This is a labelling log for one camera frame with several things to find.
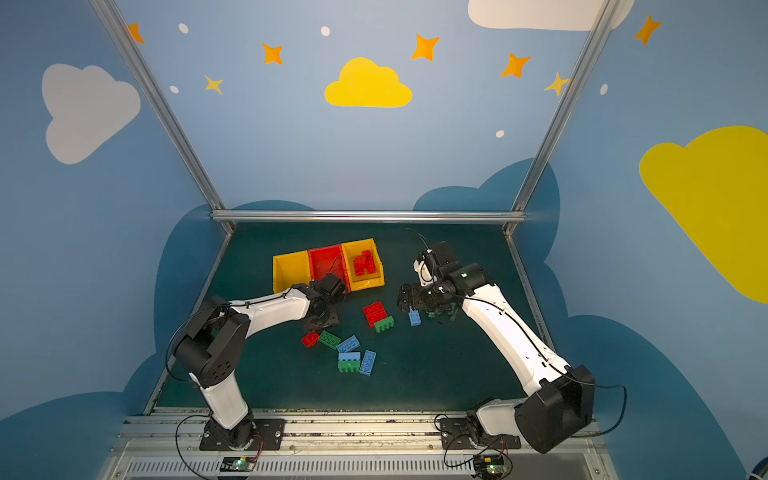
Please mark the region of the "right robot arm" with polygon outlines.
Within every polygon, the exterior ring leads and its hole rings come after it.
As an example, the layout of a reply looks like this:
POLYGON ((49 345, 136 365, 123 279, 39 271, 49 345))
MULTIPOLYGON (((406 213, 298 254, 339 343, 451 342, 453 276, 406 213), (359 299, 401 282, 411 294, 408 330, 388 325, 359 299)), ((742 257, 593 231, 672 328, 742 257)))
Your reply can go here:
POLYGON ((501 352, 527 394, 521 403, 495 399, 471 410, 476 437, 519 434, 546 454, 591 422, 592 373, 584 366, 571 367, 548 347, 481 266, 456 264, 441 270, 416 260, 413 269, 419 283, 401 289, 408 305, 430 312, 459 306, 501 352))

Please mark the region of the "large red lego brick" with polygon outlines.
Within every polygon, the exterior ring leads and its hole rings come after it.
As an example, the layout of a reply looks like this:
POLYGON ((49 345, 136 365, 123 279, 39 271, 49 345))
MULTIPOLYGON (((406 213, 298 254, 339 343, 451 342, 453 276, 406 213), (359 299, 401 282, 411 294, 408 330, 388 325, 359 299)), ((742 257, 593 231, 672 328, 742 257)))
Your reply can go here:
POLYGON ((377 322, 388 317, 388 314, 381 301, 377 301, 365 306, 362 311, 370 328, 374 328, 377 322))

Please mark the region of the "red lego brick top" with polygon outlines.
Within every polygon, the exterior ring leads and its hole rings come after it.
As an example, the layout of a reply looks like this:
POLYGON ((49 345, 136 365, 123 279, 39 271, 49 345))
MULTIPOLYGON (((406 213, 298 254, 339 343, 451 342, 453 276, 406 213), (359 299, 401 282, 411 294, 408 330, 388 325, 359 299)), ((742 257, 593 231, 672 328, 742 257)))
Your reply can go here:
POLYGON ((363 277, 367 274, 368 260, 365 256, 356 256, 353 260, 353 270, 356 277, 363 277))

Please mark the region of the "yellow bin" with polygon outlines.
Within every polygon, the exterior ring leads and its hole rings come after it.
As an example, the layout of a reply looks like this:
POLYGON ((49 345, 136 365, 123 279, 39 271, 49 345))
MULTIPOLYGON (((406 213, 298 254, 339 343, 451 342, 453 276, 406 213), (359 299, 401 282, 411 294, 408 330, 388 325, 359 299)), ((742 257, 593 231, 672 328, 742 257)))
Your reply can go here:
POLYGON ((306 250, 274 256, 272 259, 273 292, 281 293, 297 284, 311 281, 309 255, 306 250))
POLYGON ((383 287, 383 263, 372 238, 341 244, 352 292, 383 287))

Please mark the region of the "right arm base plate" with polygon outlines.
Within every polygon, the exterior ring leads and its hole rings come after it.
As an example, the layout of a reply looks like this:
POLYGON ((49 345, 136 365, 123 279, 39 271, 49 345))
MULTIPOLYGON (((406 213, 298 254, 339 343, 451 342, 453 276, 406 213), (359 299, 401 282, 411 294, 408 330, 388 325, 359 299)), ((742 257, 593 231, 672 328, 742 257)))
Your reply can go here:
POLYGON ((487 433, 478 420, 467 417, 448 417, 437 415, 433 419, 442 449, 450 450, 482 450, 490 447, 499 450, 519 450, 522 442, 517 435, 491 435, 487 433))

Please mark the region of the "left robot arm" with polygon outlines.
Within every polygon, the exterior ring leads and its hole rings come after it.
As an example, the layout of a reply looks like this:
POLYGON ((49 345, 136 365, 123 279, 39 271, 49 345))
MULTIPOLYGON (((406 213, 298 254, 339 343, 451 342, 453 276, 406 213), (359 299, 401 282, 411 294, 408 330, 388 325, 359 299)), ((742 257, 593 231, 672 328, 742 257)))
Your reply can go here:
POLYGON ((286 322, 301 322, 307 333, 338 325, 336 304, 345 290, 341 279, 328 274, 255 299, 214 297, 201 305, 172 344, 171 354, 198 386, 216 427, 234 433, 250 413, 235 378, 246 341, 286 322))

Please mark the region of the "red bin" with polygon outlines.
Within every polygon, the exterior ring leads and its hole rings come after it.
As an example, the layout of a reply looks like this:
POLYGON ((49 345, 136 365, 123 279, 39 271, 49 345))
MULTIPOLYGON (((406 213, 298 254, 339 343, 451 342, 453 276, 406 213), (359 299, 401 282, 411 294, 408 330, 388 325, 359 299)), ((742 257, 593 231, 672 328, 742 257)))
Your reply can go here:
POLYGON ((341 279, 349 286, 346 261, 341 245, 315 248, 308 251, 310 274, 313 281, 319 281, 328 273, 341 279))

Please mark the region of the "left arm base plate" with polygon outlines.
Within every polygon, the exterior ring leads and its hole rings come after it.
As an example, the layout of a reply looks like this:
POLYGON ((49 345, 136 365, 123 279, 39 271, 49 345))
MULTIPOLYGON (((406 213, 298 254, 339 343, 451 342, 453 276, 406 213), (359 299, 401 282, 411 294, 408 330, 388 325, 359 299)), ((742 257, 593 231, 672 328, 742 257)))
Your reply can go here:
POLYGON ((281 447, 284 419, 254 419, 248 415, 232 429, 225 429, 215 419, 204 427, 201 451, 276 451, 281 447))

